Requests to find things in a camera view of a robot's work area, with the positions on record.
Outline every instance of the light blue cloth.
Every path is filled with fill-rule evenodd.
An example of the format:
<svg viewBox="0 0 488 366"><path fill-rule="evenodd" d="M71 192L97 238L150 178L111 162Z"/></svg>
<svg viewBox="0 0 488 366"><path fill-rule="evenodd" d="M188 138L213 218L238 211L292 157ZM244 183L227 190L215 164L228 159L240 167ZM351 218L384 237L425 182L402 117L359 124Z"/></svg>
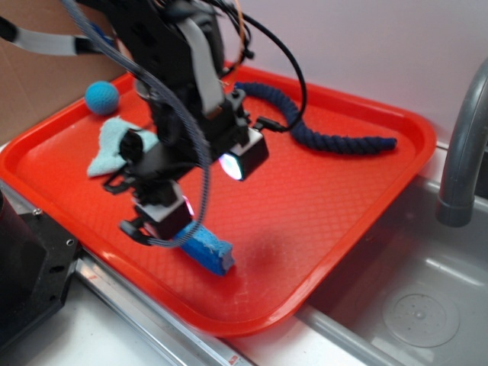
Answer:
<svg viewBox="0 0 488 366"><path fill-rule="evenodd" d="M98 138L100 150L88 167L89 177L113 173L124 166L125 160L119 155L119 144L129 129L141 130L135 124L130 124L119 117L105 121ZM144 152L158 142L158 137L152 132L141 130L137 134L143 139Z"/></svg>

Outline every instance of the camera light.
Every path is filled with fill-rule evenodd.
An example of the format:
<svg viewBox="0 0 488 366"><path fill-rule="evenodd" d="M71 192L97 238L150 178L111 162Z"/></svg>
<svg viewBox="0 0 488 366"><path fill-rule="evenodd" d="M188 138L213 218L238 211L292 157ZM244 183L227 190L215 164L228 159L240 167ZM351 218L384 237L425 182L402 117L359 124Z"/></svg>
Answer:
<svg viewBox="0 0 488 366"><path fill-rule="evenodd" d="M219 158L225 173L237 181L245 180L269 157L264 136L252 128L248 129L248 135L249 142L246 145L237 143Z"/></svg>

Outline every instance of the blue sponge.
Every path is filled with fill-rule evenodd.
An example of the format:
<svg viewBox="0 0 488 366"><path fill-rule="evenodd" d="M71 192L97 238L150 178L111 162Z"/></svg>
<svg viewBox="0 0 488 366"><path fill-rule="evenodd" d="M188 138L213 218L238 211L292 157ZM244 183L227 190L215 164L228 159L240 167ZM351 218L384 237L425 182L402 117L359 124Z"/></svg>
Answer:
<svg viewBox="0 0 488 366"><path fill-rule="evenodd" d="M119 92L110 82L94 82L85 93L85 102L90 111L105 116L119 106Z"/></svg>
<svg viewBox="0 0 488 366"><path fill-rule="evenodd" d="M174 239L182 237L193 227L188 224ZM224 276L234 264L232 244L219 240L211 231L203 226L191 237L181 249L189 256L216 275Z"/></svg>

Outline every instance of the white wall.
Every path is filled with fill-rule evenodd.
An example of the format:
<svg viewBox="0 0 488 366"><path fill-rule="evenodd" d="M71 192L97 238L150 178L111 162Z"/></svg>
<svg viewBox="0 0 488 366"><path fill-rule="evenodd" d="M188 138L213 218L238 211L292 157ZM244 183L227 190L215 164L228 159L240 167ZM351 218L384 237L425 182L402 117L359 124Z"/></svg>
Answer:
<svg viewBox="0 0 488 366"><path fill-rule="evenodd" d="M467 87L488 57L486 0L241 0L294 52L308 82L414 111L447 143ZM236 38L224 26L227 54ZM253 32L255 61L293 69Z"/></svg>

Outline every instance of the sink drain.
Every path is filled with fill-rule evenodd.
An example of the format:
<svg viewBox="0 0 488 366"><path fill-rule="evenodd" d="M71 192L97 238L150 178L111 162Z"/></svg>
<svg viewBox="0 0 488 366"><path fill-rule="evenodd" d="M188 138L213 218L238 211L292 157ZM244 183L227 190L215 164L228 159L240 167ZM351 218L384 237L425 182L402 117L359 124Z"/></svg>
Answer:
<svg viewBox="0 0 488 366"><path fill-rule="evenodd" d="M423 286L393 292L385 300L383 319L393 335L417 347L442 345L459 328L459 312L452 300Z"/></svg>

